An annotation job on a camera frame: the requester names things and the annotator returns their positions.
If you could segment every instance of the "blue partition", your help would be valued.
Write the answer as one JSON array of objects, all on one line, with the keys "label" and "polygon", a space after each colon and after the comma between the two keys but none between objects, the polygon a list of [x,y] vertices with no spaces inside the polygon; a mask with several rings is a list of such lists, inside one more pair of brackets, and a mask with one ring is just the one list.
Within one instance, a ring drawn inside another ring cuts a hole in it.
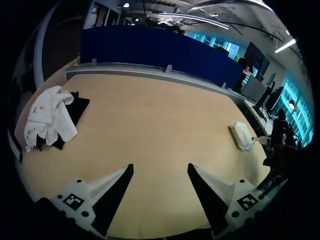
[{"label": "blue partition", "polygon": [[105,26],[83,30],[81,63],[121,62],[166,68],[233,89],[243,67],[197,40],[149,26]]}]

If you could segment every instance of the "desk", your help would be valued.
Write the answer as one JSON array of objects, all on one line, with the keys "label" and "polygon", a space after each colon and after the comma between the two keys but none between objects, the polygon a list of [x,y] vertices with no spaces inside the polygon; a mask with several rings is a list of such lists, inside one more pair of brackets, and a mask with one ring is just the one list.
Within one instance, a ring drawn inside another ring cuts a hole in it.
[{"label": "desk", "polygon": [[243,100],[244,104],[248,108],[248,110],[253,114],[254,118],[258,121],[258,124],[260,125],[262,131],[264,134],[271,135],[272,129],[273,129],[273,121],[269,119],[269,116],[267,115],[266,111],[263,111],[262,108],[260,108],[260,111],[263,113],[263,115],[266,117],[267,121],[265,121],[263,118],[261,118],[257,112],[253,109],[253,104],[252,102],[249,102],[247,100]]},{"label": "desk", "polygon": [[246,74],[248,77],[250,77],[250,76],[252,75],[252,73],[251,73],[251,72],[246,71],[246,70],[243,70],[242,72],[243,72],[244,74]]},{"label": "desk", "polygon": [[76,178],[87,182],[133,163],[134,175],[110,225],[119,238],[159,238],[208,223],[187,174],[188,163],[234,182],[258,184],[269,172],[261,145],[242,152],[228,125],[246,123],[227,96],[179,83],[79,74],[65,85],[90,99],[79,134],[62,151],[26,155],[26,177],[50,198]]}]

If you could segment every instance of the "crumpled fabric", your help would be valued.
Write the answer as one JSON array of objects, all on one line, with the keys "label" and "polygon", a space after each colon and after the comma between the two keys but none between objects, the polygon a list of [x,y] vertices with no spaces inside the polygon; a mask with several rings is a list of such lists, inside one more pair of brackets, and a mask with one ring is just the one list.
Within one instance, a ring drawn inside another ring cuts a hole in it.
[{"label": "crumpled fabric", "polygon": [[36,146],[37,135],[51,146],[58,139],[58,134],[64,142],[78,134],[65,105],[73,100],[74,97],[63,91],[61,86],[51,87],[40,94],[31,106],[24,128],[24,138],[29,147]]}]

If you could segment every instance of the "screw hole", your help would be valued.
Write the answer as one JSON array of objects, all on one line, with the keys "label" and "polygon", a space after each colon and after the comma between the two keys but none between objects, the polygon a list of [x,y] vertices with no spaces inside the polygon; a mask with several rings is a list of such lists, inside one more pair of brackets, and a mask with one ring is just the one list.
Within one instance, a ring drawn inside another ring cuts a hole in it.
[{"label": "screw hole", "polygon": [[234,212],[231,214],[231,216],[232,216],[233,218],[237,218],[238,216],[240,216],[240,213],[239,213],[238,211],[234,211]]},{"label": "screw hole", "polygon": [[86,211],[83,211],[83,212],[81,213],[81,215],[82,215],[83,217],[87,217],[87,216],[89,216],[89,213],[86,212]]}]

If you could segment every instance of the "white towel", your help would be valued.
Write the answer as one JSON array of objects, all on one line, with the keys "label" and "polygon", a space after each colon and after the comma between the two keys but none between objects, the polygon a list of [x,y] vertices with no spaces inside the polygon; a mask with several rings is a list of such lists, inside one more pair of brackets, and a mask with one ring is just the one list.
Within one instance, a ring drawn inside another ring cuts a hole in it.
[{"label": "white towel", "polygon": [[45,90],[31,106],[27,124],[24,128],[24,138],[29,147],[36,146],[36,137],[46,139],[51,146],[58,134],[67,142],[78,131],[73,124],[65,104],[73,102],[73,96],[63,91],[61,86]]},{"label": "white towel", "polygon": [[243,122],[234,122],[229,125],[229,128],[232,131],[238,147],[242,151],[252,149],[254,141],[252,140],[249,129]]}]

